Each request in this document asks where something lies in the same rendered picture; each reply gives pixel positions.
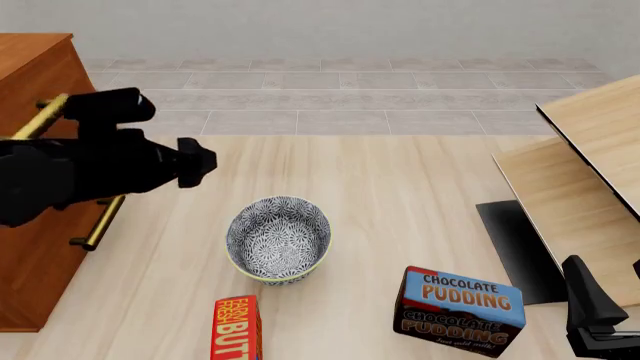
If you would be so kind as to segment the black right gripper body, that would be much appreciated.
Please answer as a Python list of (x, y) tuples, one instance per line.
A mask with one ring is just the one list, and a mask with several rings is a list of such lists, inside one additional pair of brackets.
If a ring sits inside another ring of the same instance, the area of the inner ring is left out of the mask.
[(567, 340), (575, 356), (600, 360), (640, 360), (640, 330), (617, 331), (613, 326), (568, 324)]

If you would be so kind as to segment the red butter box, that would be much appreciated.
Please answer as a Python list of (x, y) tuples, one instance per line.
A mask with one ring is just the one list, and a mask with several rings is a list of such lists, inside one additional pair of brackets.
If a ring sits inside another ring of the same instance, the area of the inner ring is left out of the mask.
[(210, 360), (263, 360), (262, 321), (255, 295), (215, 302)]

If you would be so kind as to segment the black white patterned bowl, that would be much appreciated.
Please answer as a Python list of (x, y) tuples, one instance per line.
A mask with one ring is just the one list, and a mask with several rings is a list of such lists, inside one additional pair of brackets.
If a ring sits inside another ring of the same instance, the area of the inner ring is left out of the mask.
[(249, 204), (228, 227), (226, 252), (242, 274), (268, 286), (307, 278), (328, 254), (331, 226), (318, 206), (273, 196)]

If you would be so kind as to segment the wooden cabinet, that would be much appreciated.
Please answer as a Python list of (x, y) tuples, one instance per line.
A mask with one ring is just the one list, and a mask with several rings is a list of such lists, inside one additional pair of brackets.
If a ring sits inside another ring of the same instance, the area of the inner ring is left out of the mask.
[[(0, 33), (0, 141), (33, 129), (38, 101), (94, 92), (66, 33)], [(123, 197), (47, 209), (0, 226), (0, 333), (42, 329)]]

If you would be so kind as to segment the chocolate pudding box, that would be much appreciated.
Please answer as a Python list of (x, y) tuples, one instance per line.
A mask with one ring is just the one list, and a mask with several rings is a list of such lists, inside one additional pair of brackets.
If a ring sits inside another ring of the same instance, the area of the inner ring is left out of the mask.
[(394, 306), (393, 331), (493, 359), (526, 326), (521, 290), (408, 266)]

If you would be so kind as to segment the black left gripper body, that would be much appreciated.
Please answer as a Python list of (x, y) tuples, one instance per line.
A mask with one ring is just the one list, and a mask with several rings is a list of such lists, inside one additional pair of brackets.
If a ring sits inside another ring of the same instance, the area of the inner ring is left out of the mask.
[(177, 139), (178, 145), (178, 186), (195, 188), (207, 174), (217, 168), (217, 155), (204, 148), (197, 140), (189, 137)]

